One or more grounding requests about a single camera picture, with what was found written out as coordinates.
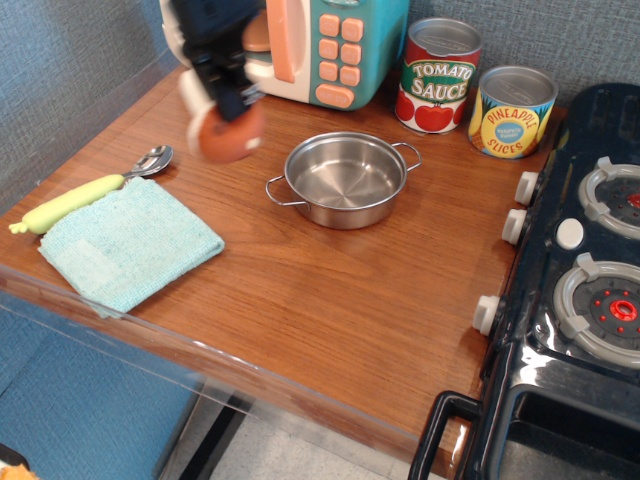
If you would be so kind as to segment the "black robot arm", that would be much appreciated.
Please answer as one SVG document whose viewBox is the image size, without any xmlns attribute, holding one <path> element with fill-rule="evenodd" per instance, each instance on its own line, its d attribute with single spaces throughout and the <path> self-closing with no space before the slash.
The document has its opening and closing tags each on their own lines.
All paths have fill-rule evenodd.
<svg viewBox="0 0 640 480">
<path fill-rule="evenodd" d="M 245 72 L 243 34 L 259 13 L 257 1 L 177 0 L 169 3 L 184 43 L 182 53 L 226 122 L 259 98 Z"/>
</svg>

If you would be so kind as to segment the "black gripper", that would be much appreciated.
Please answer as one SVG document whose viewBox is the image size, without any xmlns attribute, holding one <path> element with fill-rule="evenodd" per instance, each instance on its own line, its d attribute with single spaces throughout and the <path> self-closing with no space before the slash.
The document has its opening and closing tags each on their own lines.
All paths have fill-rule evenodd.
<svg viewBox="0 0 640 480">
<path fill-rule="evenodd" d="M 183 53 L 224 121 L 235 121 L 263 98 L 245 72 L 242 29 L 193 30 L 183 35 Z"/>
</svg>

